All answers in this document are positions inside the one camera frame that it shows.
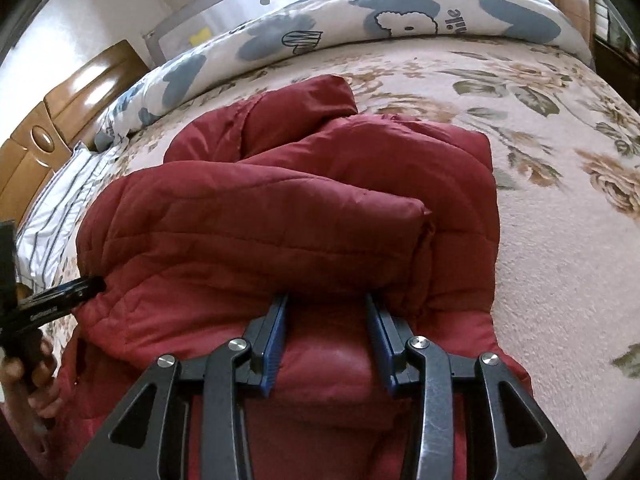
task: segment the floral blanket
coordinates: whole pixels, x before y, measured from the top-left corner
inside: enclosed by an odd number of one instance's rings
[[[640,429],[640,117],[558,48],[494,38],[348,44],[274,63],[180,106],[146,130],[102,182],[162,163],[208,110],[323,73],[363,113],[407,113],[484,132],[499,189],[493,316],[536,399],[590,480]],[[75,235],[58,281],[78,276]],[[63,347],[74,322],[49,327]]]
[[[300,0],[145,75],[107,108],[96,146],[126,142],[188,99],[278,60],[354,41],[443,34],[552,44],[591,61],[582,36],[548,0]]]

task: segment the red puffer jacket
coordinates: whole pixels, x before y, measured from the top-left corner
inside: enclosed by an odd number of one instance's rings
[[[80,271],[104,276],[107,290],[76,311],[81,331],[60,372],[63,466],[157,356],[211,352],[288,290],[275,388],[246,407],[256,479],[398,478],[407,405],[387,397],[372,365],[364,293],[380,290],[445,350],[497,352],[527,381],[492,326],[498,236],[477,132],[358,115],[336,76],[204,114],[162,166],[112,183],[82,223]]]

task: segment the white wall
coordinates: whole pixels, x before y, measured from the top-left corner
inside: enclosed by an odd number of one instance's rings
[[[50,0],[0,66],[0,142],[54,86],[105,48],[142,35],[170,10],[160,0]]]

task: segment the metal pivot bolt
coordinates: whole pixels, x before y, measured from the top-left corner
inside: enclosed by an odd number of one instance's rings
[[[427,348],[429,340],[423,335],[415,335],[409,339],[409,344],[414,348]]]
[[[158,358],[158,366],[161,368],[171,368],[175,365],[175,357],[171,354],[165,354]]]
[[[500,358],[493,352],[485,352],[480,358],[484,364],[489,366],[495,366],[500,362]]]
[[[229,341],[229,349],[233,350],[234,352],[239,352],[241,350],[244,350],[246,348],[246,341],[244,339],[232,339],[231,341]]]

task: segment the striped pillow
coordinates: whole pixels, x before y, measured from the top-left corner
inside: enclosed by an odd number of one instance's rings
[[[94,153],[78,144],[71,158],[47,183],[18,230],[18,282],[34,292],[52,286],[62,253],[92,190],[121,150],[121,146],[115,146]]]

